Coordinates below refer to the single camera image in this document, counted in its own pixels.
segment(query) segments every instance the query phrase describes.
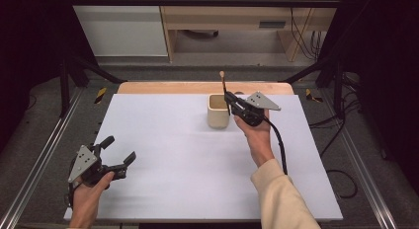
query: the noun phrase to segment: black curtain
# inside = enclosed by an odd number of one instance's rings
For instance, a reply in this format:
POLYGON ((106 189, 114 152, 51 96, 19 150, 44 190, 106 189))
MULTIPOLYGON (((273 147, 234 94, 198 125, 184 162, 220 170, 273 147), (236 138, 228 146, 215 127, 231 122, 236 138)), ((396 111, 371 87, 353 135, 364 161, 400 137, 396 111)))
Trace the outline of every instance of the black curtain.
POLYGON ((71 5, 0 0, 0 151, 28 107, 30 90, 58 77, 64 58, 69 74, 87 84, 83 67, 71 62, 73 55, 98 65, 71 5))
MULTIPOLYGON (((359 74, 360 99, 382 148, 419 194, 418 2, 372 0, 339 61, 344 72, 359 74)), ((321 56, 332 50, 360 8, 337 11, 321 56)))

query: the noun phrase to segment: cup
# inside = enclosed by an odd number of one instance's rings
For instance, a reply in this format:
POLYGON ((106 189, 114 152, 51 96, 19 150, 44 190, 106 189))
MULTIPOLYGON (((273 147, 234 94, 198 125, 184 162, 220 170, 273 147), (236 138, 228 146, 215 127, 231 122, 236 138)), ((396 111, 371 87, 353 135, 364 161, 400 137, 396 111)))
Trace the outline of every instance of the cup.
POLYGON ((212 128, 226 128, 230 116, 223 94, 209 94, 208 124, 212 128))

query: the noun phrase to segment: aluminum rail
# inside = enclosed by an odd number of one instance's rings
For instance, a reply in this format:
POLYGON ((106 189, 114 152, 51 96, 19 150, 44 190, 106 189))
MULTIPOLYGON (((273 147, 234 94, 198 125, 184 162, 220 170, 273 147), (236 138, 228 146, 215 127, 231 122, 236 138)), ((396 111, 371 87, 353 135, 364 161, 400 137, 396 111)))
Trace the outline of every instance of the aluminum rail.
POLYGON ((34 164, 31 172, 29 173, 27 179, 22 185, 18 195, 15 200, 10 205, 7 212, 3 215, 0 221, 1 229, 12 229, 15 228, 18 223, 19 218, 21 217, 28 201, 30 200, 38 182, 41 179, 42 173, 45 170, 50 157, 52 156, 55 147, 57 146, 59 139, 61 138, 67 124, 69 123, 71 117, 73 116, 74 110, 77 107, 77 104, 80 100, 80 97, 83 93, 83 88, 76 88, 73 97, 71 99, 71 106, 67 114, 60 118, 58 123, 55 126, 52 134, 49 136, 48 141, 46 142, 43 150, 34 164))
MULTIPOLYGON (((326 105, 329 108, 329 111, 334 114, 334 109, 332 105, 332 99, 329 94, 323 90, 320 90, 322 97, 326 101, 326 105)), ((390 210, 388 209, 379 189, 368 170, 366 164, 364 163, 354 141, 349 134, 348 129, 343 126, 342 129, 342 142, 347 150, 349 159, 351 160, 352 166, 354 167, 355 172, 360 180, 361 185, 365 191, 367 199, 370 202, 370 205, 376 215, 377 221, 382 229, 396 229, 397 225, 391 215, 390 210)))

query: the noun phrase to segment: white tabletop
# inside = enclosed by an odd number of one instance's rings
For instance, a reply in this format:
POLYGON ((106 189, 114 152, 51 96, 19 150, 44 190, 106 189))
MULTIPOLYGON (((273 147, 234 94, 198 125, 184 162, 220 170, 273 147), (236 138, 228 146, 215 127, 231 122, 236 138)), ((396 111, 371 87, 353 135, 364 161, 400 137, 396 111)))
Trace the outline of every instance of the white tabletop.
MULTIPOLYGON (((317 220, 340 220, 342 213, 318 155, 296 95, 267 95, 280 112, 270 119, 283 138, 289 175, 317 220)), ((101 197, 98 219, 124 222, 219 222, 260 219, 250 182, 256 165, 243 132, 207 125, 208 95, 115 94, 97 143, 113 135, 103 164, 136 160, 127 177, 101 197)), ((278 139, 272 146, 281 159, 278 139)), ((64 219, 71 218, 68 209, 64 219)))

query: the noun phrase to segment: sleeve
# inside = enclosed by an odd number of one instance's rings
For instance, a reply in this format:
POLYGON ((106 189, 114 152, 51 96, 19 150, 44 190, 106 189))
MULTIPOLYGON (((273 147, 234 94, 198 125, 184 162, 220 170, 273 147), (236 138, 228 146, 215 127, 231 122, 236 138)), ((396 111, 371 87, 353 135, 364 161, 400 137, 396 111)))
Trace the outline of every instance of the sleeve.
POLYGON ((259 195, 263 229, 320 228, 276 159, 260 166, 251 180, 259 195))

